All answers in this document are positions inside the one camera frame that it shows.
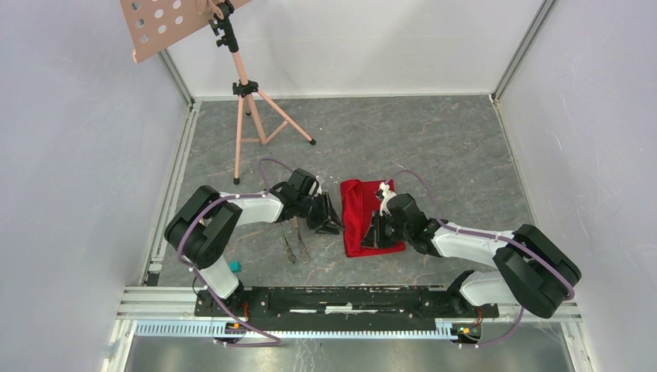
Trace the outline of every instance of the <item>tripod leg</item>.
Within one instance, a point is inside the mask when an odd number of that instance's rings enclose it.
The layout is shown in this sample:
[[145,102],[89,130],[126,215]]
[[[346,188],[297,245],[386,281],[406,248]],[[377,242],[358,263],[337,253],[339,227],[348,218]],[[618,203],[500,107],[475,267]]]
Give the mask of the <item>tripod leg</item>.
[[258,130],[258,137],[260,137],[260,143],[264,144],[267,137],[265,136],[265,129],[263,129],[263,122],[260,120],[260,114],[258,113],[258,108],[256,107],[256,100],[253,99],[253,95],[246,96],[246,104],[249,106],[248,110],[251,111],[251,115],[253,115],[253,122],[256,123],[256,129]]
[[235,139],[235,178],[233,184],[239,184],[239,156],[242,152],[242,119],[244,117],[244,98],[237,101],[237,136]]
[[294,122],[294,120],[292,120],[292,118],[291,118],[288,114],[286,114],[285,111],[283,111],[282,108],[278,107],[278,105],[277,105],[274,101],[272,101],[271,98],[269,98],[269,96],[266,95],[264,91],[258,90],[258,94],[259,94],[260,97],[262,97],[262,98],[263,98],[268,104],[270,104],[270,106],[271,106],[274,110],[276,110],[281,116],[283,116],[283,119],[287,120],[287,121],[288,121],[288,122],[289,122],[289,123],[290,123],[290,124],[291,124],[291,125],[292,125],[292,126],[298,131],[298,132],[299,132],[299,133],[301,133],[301,135],[302,135],[305,139],[307,139],[308,142],[309,142],[311,145],[316,144],[315,140],[314,140],[312,137],[310,137],[310,135],[307,134],[307,133],[306,133],[306,132],[305,132],[305,131],[304,131],[304,130],[303,130],[303,129],[302,129],[302,128],[296,123],[296,122]]

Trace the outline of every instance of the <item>orange wire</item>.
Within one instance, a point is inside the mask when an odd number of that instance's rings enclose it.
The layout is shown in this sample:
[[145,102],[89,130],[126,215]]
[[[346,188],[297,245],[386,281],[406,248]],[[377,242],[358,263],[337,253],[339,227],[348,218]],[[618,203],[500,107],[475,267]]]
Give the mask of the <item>orange wire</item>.
[[477,313],[477,317],[476,317],[476,323],[474,324],[475,327],[477,327],[483,321],[483,314],[481,313],[481,307],[476,308],[476,313]]

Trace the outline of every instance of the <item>pink tripod stand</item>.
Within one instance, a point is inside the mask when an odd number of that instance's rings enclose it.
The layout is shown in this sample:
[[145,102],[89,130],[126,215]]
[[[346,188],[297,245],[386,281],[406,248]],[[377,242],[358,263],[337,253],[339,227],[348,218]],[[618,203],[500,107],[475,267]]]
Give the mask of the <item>pink tripod stand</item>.
[[[232,55],[232,60],[235,62],[235,68],[237,69],[237,74],[239,75],[239,84],[233,83],[232,93],[238,96],[237,104],[237,136],[235,140],[235,177],[233,178],[234,184],[239,184],[239,160],[240,153],[242,151],[242,143],[244,142],[260,142],[263,145],[266,145],[271,141],[287,124],[291,124],[311,145],[315,145],[315,140],[310,137],[292,118],[283,111],[274,101],[265,94],[264,91],[260,90],[258,83],[255,81],[250,81],[246,76],[246,71],[244,70],[244,64],[242,62],[242,57],[239,54],[239,46],[237,44],[237,39],[235,38],[235,33],[232,30],[232,24],[230,23],[229,15],[232,14],[234,8],[231,3],[220,2],[217,4],[223,18],[220,18],[216,13],[212,20],[210,20],[210,25],[212,30],[215,32],[216,36],[219,36],[219,30],[223,30],[224,36],[221,36],[217,40],[217,47],[227,46]],[[256,101],[253,99],[253,93],[257,93],[262,99],[265,100],[274,110],[276,110],[281,116],[283,116],[283,123],[276,128],[271,135],[267,136],[263,129],[262,121],[260,120],[260,114],[258,114],[258,108],[256,107]],[[244,107],[244,101],[248,105],[247,108]],[[253,121],[256,124],[256,129],[258,131],[259,138],[242,138],[242,125],[244,121],[244,114],[252,115]]]

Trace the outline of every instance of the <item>black mounting base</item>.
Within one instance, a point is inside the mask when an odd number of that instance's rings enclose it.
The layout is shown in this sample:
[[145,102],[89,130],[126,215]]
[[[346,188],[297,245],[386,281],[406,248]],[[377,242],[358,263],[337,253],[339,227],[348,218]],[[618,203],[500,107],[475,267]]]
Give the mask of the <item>black mounting base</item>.
[[[277,331],[435,330],[435,319],[475,319],[476,308],[455,310],[444,288],[276,287],[246,288],[226,305],[238,316],[248,308],[249,323]],[[345,313],[344,309],[371,312]],[[481,307],[484,318],[500,316],[497,306]],[[207,291],[198,294],[194,315],[225,316]]]

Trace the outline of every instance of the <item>perforated music stand panel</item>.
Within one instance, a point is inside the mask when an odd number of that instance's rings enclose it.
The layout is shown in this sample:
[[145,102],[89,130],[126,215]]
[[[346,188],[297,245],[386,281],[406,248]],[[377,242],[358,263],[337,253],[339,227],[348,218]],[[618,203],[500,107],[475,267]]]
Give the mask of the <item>perforated music stand panel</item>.
[[[207,0],[120,0],[139,63],[208,25]],[[237,9],[250,0],[232,0]]]

